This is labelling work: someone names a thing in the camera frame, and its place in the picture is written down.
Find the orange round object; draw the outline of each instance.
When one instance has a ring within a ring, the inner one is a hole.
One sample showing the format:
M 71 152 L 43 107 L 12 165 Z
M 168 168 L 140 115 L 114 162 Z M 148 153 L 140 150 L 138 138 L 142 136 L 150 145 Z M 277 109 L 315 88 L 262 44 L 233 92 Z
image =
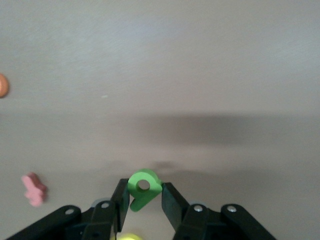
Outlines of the orange round object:
M 5 76 L 0 73 L 0 98 L 7 95 L 9 91 L 9 82 Z

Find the pink plastic piece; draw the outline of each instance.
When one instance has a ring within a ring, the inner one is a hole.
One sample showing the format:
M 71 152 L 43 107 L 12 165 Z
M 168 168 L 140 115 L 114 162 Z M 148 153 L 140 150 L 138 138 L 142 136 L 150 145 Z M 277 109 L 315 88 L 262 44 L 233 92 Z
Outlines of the pink plastic piece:
M 34 172 L 22 176 L 21 180 L 27 190 L 24 196 L 29 199 L 32 206 L 39 207 L 47 197 L 47 187 L 40 182 Z

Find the yellow object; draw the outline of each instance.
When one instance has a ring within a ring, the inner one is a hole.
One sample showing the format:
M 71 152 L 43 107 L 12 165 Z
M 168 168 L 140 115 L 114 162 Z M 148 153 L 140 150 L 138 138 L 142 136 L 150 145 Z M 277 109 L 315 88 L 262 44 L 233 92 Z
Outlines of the yellow object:
M 120 237 L 117 237 L 119 240 L 143 240 L 141 237 L 133 234 L 133 233 L 126 233 L 121 235 Z

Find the screw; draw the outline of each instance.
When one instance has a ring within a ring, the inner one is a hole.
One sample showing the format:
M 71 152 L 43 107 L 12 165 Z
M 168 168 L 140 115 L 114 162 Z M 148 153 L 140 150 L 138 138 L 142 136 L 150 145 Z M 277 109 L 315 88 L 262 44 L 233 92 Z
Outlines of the screw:
M 229 205 L 226 209 L 231 213 L 235 213 L 237 211 L 237 209 L 232 205 Z
M 66 215 L 70 215 L 70 214 L 73 214 L 75 210 L 73 210 L 72 208 L 69 208 L 67 211 L 65 211 L 64 213 Z
M 109 207 L 109 203 L 104 202 L 104 203 L 101 204 L 101 208 L 102 209 L 106 209 L 107 207 Z
M 202 211 L 203 211 L 203 208 L 202 208 L 202 206 L 200 206 L 200 205 L 195 205 L 195 206 L 193 207 L 193 209 L 194 209 L 196 212 L 202 212 Z

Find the green plastic digit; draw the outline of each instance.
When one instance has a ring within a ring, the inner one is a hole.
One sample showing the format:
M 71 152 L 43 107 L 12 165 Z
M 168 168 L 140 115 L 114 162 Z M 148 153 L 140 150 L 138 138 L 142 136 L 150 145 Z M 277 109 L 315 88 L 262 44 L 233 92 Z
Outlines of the green plastic digit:
M 148 189 L 141 189 L 139 187 L 139 181 L 141 180 L 146 180 L 150 187 Z M 145 168 L 136 171 L 129 178 L 128 190 L 134 197 L 130 208 L 132 211 L 137 212 L 162 192 L 162 182 L 154 171 Z

